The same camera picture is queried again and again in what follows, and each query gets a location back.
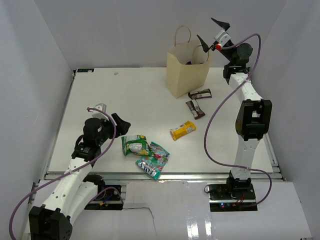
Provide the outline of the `green snack packet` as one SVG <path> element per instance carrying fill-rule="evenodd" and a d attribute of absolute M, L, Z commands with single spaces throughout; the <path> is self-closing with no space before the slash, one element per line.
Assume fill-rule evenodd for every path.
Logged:
<path fill-rule="evenodd" d="M 137 156 L 150 156 L 151 150 L 144 135 L 126 135 L 121 137 L 122 152 L 124 156 L 135 154 Z"/>

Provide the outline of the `yellow snack bar wrapper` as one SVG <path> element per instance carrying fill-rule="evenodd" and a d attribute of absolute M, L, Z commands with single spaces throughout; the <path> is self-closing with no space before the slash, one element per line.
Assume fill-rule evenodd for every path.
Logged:
<path fill-rule="evenodd" d="M 180 139 L 181 137 L 195 131 L 197 128 L 195 124 L 191 121 L 186 121 L 182 125 L 170 129 L 171 137 L 174 141 Z"/>

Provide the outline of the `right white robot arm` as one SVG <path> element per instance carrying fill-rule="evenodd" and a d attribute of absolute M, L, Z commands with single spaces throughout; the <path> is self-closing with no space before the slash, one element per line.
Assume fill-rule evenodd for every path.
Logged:
<path fill-rule="evenodd" d="M 228 22 L 213 19 L 221 30 L 214 37 L 212 45 L 200 40 L 205 53 L 219 51 L 229 62 L 223 68 L 223 78 L 236 94 L 240 108 L 235 120 L 238 135 L 238 147 L 234 164 L 230 168 L 225 184 L 210 184 L 204 188 L 212 201 L 235 200 L 240 204 L 243 200 L 255 201 L 251 172 L 256 148 L 260 140 L 268 132 L 272 113 L 272 102 L 263 99 L 253 87 L 251 75 L 254 67 L 248 67 L 253 47 L 246 39 L 233 43 L 228 29 Z"/>

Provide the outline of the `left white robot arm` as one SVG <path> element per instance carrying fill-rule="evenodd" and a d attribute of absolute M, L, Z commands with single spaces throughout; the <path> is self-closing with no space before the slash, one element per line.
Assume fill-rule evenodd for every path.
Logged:
<path fill-rule="evenodd" d="M 90 201 L 105 196 L 106 187 L 98 175 L 90 175 L 96 161 L 103 156 L 102 145 L 125 135 L 131 124 L 116 113 L 84 122 L 83 133 L 75 142 L 65 173 L 41 206 L 29 212 L 30 237 L 33 240 L 68 240 L 73 224 Z"/>

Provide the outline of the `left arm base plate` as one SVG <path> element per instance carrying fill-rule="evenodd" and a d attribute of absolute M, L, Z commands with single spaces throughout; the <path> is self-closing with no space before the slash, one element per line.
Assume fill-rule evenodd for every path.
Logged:
<path fill-rule="evenodd" d="M 122 193 L 121 185 L 106 185 L 105 188 L 114 187 L 118 192 Z M 87 204 L 85 210 L 96 210 L 96 211 L 121 211 L 123 204 L 121 202 L 121 195 L 116 190 L 107 189 L 101 193 L 94 201 Z"/>

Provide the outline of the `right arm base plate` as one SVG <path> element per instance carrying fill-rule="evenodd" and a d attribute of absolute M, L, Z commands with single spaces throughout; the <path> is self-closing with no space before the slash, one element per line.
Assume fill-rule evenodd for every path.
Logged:
<path fill-rule="evenodd" d="M 232 193 L 228 191 L 226 184 L 207 184 L 203 190 L 208 194 L 212 213 L 255 212 L 258 210 L 252 184 L 247 190 L 236 190 Z"/>

